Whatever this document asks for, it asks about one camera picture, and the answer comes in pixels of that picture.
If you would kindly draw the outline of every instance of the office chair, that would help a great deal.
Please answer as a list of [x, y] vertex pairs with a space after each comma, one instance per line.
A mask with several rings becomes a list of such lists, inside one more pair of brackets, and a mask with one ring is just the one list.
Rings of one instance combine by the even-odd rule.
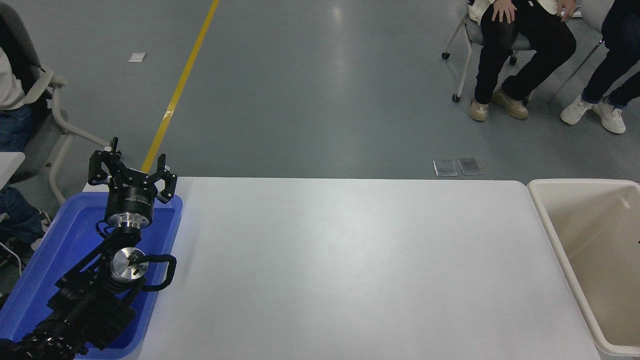
[[60, 90], [67, 80], [40, 64], [29, 34], [18, 13], [0, 2], [0, 47], [6, 53], [16, 78], [26, 94], [23, 102], [31, 104], [33, 132], [24, 149], [25, 160], [10, 179], [11, 184], [36, 176], [51, 166], [49, 188], [59, 204], [65, 201], [56, 184], [56, 176], [75, 135], [97, 145], [109, 143], [66, 121], [60, 110]]
[[[453, 43], [453, 40], [456, 38], [456, 35], [458, 34], [458, 32], [460, 32], [460, 29], [464, 27], [465, 33], [467, 34], [466, 36], [467, 60], [465, 62], [465, 68], [462, 70], [462, 76], [460, 77], [458, 91], [454, 92], [453, 95], [451, 96], [451, 101], [453, 102], [460, 102], [460, 99], [462, 97], [462, 88], [465, 85], [465, 80], [467, 78], [467, 71], [469, 70], [469, 64], [471, 62], [471, 56], [473, 54], [473, 48], [471, 44], [478, 44], [480, 46], [484, 46], [484, 39], [482, 36], [482, 30], [480, 28], [480, 25], [478, 25], [475, 21], [469, 18], [466, 3], [463, 1], [460, 1], [460, 4], [464, 4], [464, 7], [465, 7], [464, 15], [462, 16], [462, 19], [458, 22], [458, 26], [456, 27], [456, 30], [454, 31], [453, 35], [451, 35], [451, 39], [449, 40], [449, 43], [447, 44], [445, 51], [442, 52], [442, 59], [444, 60], [449, 59], [451, 55], [449, 53], [449, 46], [451, 46], [451, 43]], [[513, 50], [513, 54], [509, 58], [509, 64], [515, 65], [516, 62], [518, 61], [518, 58], [516, 57], [517, 52], [524, 51], [524, 50], [531, 50], [531, 45], [529, 44], [529, 40], [523, 34], [519, 33], [516, 36], [515, 41], [513, 42], [513, 45], [511, 46], [511, 48]], [[529, 96], [526, 98], [524, 103], [527, 103], [529, 102], [529, 100], [531, 100], [531, 95], [532, 94], [529, 94]]]
[[[591, 28], [602, 34], [602, 23], [604, 19], [607, 17], [611, 6], [613, 5], [614, 0], [582, 0], [582, 6], [580, 7], [580, 12], [582, 13], [582, 18], [584, 22]], [[553, 94], [551, 99], [549, 99], [549, 103], [551, 103], [556, 95], [560, 92], [560, 90], [571, 80], [571, 78], [578, 73], [578, 70], [584, 65], [584, 63], [589, 60], [591, 55], [595, 53], [595, 51], [602, 45], [604, 42], [603, 38], [600, 38], [600, 41], [593, 47], [591, 52], [587, 55], [587, 57], [578, 65], [578, 67], [573, 71], [571, 75], [567, 78], [567, 80], [560, 85], [558, 90]]]

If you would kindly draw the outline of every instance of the blue tray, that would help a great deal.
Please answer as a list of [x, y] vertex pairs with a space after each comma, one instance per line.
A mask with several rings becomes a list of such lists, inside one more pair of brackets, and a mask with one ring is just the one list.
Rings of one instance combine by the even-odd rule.
[[[19, 341], [51, 314], [47, 301], [58, 290], [55, 282], [102, 241], [95, 232], [95, 223], [104, 218], [107, 195], [103, 192], [78, 193], [62, 205], [0, 311], [0, 338]], [[153, 224], [142, 230], [138, 248], [145, 254], [169, 254], [181, 215], [180, 197], [175, 196], [167, 204], [156, 201]], [[150, 264], [147, 284], [162, 282], [165, 269], [165, 264]], [[164, 291], [171, 291], [171, 286]], [[137, 312], [136, 317], [125, 331], [103, 351], [87, 344], [89, 354], [86, 357], [120, 359], [132, 352], [145, 336], [156, 298], [157, 292], [140, 293], [131, 304]]]

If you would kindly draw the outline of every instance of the yellow tape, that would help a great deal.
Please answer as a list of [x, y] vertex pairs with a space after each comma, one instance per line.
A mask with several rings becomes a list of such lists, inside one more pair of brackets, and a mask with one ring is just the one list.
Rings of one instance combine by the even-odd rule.
[[214, 0], [211, 4], [209, 13], [207, 14], [207, 18], [204, 20], [204, 24], [202, 24], [202, 28], [200, 29], [200, 34], [198, 34], [198, 38], [196, 39], [196, 43], [193, 44], [193, 49], [191, 50], [191, 54], [189, 55], [189, 60], [187, 60], [187, 64], [184, 66], [184, 70], [182, 70], [182, 75], [180, 76], [180, 80], [178, 80], [178, 85], [176, 85], [175, 90], [173, 91], [173, 96], [171, 97], [169, 106], [167, 107], [166, 112], [164, 113], [164, 117], [162, 118], [162, 122], [160, 123], [160, 127], [156, 132], [156, 137], [151, 143], [151, 147], [149, 148], [149, 152], [147, 153], [145, 162], [142, 163], [142, 171], [144, 172], [149, 172], [149, 170], [151, 169], [151, 165], [156, 159], [158, 149], [160, 149], [160, 144], [162, 143], [162, 140], [164, 138], [164, 134], [169, 127], [169, 122], [171, 122], [175, 107], [178, 105], [178, 101], [180, 101], [180, 96], [182, 95], [184, 85], [187, 83], [187, 79], [189, 78], [189, 74], [191, 73], [191, 68], [193, 67], [193, 63], [196, 61], [196, 57], [198, 56], [198, 52], [200, 51], [200, 46], [204, 41], [204, 36], [207, 34], [209, 24], [211, 23], [213, 14], [216, 13], [219, 2], [220, 0]]

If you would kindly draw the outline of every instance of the chair armrest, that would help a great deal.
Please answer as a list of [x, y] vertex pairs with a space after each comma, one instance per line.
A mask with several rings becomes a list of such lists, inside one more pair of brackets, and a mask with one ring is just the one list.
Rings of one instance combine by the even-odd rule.
[[36, 83], [33, 84], [31, 89], [29, 90], [29, 93], [24, 97], [22, 102], [24, 102], [25, 104], [32, 104], [36, 100], [38, 100], [40, 96], [47, 90], [49, 84], [51, 84], [53, 76], [53, 71], [43, 66], [42, 75], [40, 75]]

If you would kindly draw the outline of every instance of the epoxy floor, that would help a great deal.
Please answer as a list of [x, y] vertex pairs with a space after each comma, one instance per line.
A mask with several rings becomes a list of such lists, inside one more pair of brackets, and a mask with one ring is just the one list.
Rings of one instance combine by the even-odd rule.
[[[125, 163], [140, 168], [211, 2], [7, 3], [42, 63], [68, 78], [70, 122], [106, 140], [118, 136]], [[221, 0], [160, 151], [179, 176], [434, 179], [433, 160], [477, 158], [484, 175], [450, 179], [640, 181], [639, 100], [623, 113], [623, 135], [592, 113], [576, 126], [559, 120], [604, 47], [547, 103], [598, 33], [569, 20], [578, 50], [537, 89], [530, 117], [512, 119], [492, 105], [478, 123], [468, 106], [480, 48], [460, 103], [451, 94], [466, 57], [463, 33], [451, 58], [440, 58], [464, 11], [462, 1]], [[137, 52], [145, 61], [127, 63]], [[502, 77], [531, 54], [520, 53]], [[66, 196], [82, 190], [95, 149], [74, 140], [59, 178]], [[56, 211], [44, 176], [18, 187]]]

